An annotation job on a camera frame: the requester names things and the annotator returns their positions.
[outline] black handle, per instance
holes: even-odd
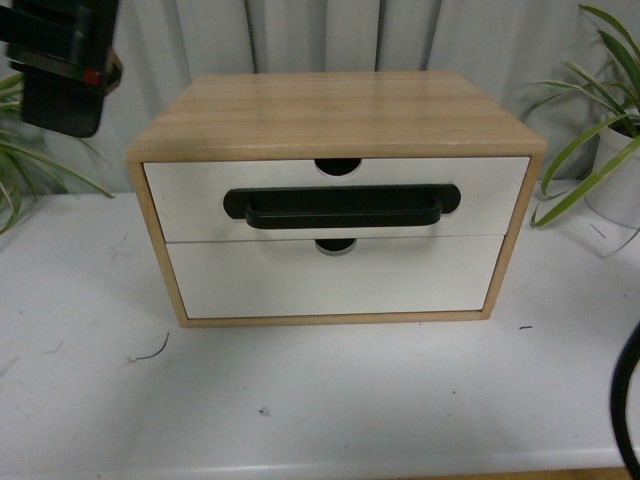
[[[380,185],[237,189],[224,208],[259,229],[359,228],[433,225],[459,203],[455,185]]]

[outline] white table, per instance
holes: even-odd
[[[488,321],[185,330],[133,194],[45,198],[0,237],[0,478],[621,465],[609,382],[640,318],[640,240],[594,251],[623,233],[586,207],[523,227]]]

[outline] top drawer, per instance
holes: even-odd
[[[504,235],[528,163],[528,157],[366,158],[342,174],[326,173],[314,160],[173,162],[145,163],[144,171],[172,243]],[[253,228],[230,218],[223,206],[227,192],[240,188],[416,184],[453,184],[460,204],[429,226],[280,230]]]

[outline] black cable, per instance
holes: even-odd
[[[620,353],[611,382],[610,399],[613,433],[615,434],[622,459],[633,480],[640,480],[640,464],[633,451],[633,444],[627,427],[627,396],[631,376],[638,361],[640,361],[640,324],[633,331],[622,353]]]

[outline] white drawer front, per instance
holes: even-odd
[[[480,310],[502,237],[169,244],[189,318]]]
[[[145,173],[167,242],[504,235],[529,162],[523,158],[371,158],[331,177],[313,160],[147,163]],[[259,230],[224,211],[236,188],[453,183],[457,210],[430,226]]]

